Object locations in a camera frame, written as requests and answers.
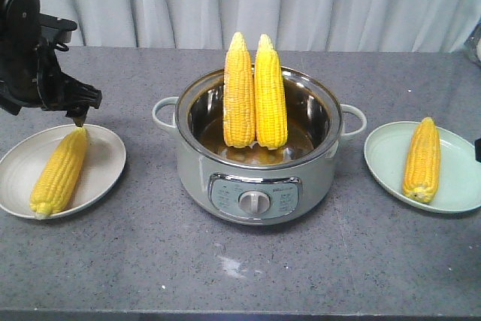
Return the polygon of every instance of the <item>table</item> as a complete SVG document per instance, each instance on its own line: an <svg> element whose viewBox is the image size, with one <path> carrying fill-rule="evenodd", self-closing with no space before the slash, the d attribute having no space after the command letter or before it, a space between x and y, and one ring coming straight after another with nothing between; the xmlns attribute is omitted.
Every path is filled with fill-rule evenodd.
<svg viewBox="0 0 481 321"><path fill-rule="evenodd" d="M87 122L123 139L127 163L102 200L69 217L0 212L0 319L481 317L479 211L411 207L372 178L363 156L376 127L426 115L469 142L481 137L481 69L462 53L280 52L286 67L363 110L368 129L340 150L317 207L257 227L214 217L189 197L174 140L151 117L159 99L223 67L224 56L107 47L58 54L65 73L103 92ZM0 156L69 123L63 112L0 112Z"/></svg>

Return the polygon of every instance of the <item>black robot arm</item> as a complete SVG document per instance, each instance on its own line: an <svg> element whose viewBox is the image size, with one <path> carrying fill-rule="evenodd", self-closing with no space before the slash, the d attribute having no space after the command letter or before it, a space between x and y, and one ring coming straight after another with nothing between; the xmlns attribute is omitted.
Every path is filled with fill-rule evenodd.
<svg viewBox="0 0 481 321"><path fill-rule="evenodd" d="M40 13L40 0L0 0L0 108L17 115L21 107L67 111L82 126L101 91L62 72L55 50L77 24Z"/></svg>

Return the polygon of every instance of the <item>pot handle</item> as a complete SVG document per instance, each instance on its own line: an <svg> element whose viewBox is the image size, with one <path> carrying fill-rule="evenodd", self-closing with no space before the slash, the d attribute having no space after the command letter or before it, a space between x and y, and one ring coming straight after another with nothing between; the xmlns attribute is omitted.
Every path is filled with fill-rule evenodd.
<svg viewBox="0 0 481 321"><path fill-rule="evenodd" d="M167 124L165 122L162 122L158 117L157 117L157 112L160 111L161 108L165 107L166 105L176 105L177 100L179 97L167 97L164 98L160 101L157 102L156 105L153 106L152 108L152 118L159 127L166 131L169 135L175 135L175 132L177 131L177 126L175 124L175 114L172 114L172 124Z"/></svg>
<svg viewBox="0 0 481 321"><path fill-rule="evenodd" d="M358 108L356 108L352 105L341 104L340 109L342 110L343 113L351 113L351 114L355 115L356 117L358 117L359 120L361 120L361 126L358 129L356 129L355 131L352 131L352 132L344 133L344 124L343 124L343 131L340 135L340 138L342 139L342 141L350 141L357 134L363 132L366 129L366 127L368 126L368 120L366 119L366 116L364 115L364 113L362 113L362 111L360 109L358 109Z"/></svg>

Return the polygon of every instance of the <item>stainless steel pot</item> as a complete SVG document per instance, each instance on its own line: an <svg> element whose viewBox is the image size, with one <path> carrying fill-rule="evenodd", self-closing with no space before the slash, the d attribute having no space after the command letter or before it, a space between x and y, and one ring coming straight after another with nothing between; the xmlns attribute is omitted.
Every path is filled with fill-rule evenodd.
<svg viewBox="0 0 481 321"><path fill-rule="evenodd" d="M180 97L159 101L154 122L175 140L180 180L208 212L235 223L271 225L293 220L316 206L334 179L338 147L363 132L365 115L339 104L312 77L282 68L289 139L278 151L253 145L226 147L222 139L223 70L206 74ZM175 105L172 124L157 117ZM344 131L343 114L361 120Z"/></svg>

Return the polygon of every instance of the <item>curtain fold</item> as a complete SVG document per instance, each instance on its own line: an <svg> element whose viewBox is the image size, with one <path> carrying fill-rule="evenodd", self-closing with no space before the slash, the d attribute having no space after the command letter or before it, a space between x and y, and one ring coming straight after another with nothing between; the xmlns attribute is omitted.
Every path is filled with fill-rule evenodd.
<svg viewBox="0 0 481 321"><path fill-rule="evenodd" d="M227 49L241 31L278 50L452 52L481 0L41 0L78 23L72 45Z"/></svg>

